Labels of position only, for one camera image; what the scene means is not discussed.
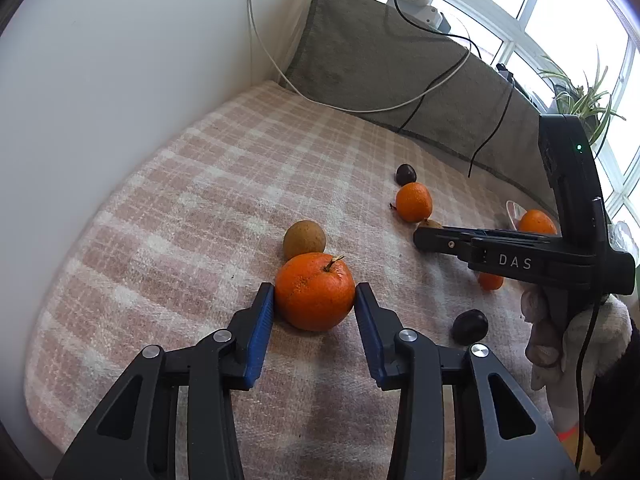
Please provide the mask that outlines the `right hand grey glove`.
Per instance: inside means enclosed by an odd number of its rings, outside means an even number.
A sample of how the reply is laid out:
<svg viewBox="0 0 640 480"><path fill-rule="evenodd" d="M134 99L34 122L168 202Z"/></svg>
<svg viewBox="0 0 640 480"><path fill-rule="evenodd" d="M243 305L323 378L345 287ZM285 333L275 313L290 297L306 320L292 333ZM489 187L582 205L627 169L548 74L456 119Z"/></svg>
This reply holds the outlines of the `right hand grey glove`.
<svg viewBox="0 0 640 480"><path fill-rule="evenodd" d="M525 349L532 363L532 389L544 389L556 431L567 432L578 425L587 411L596 381L614 370L631 343L634 323L628 308L615 296L600 305L596 325L576 375L579 353L591 320L590 309L580 312L560 330L551 321L549 301L537 286L521 296L524 321L532 326Z"/></svg>

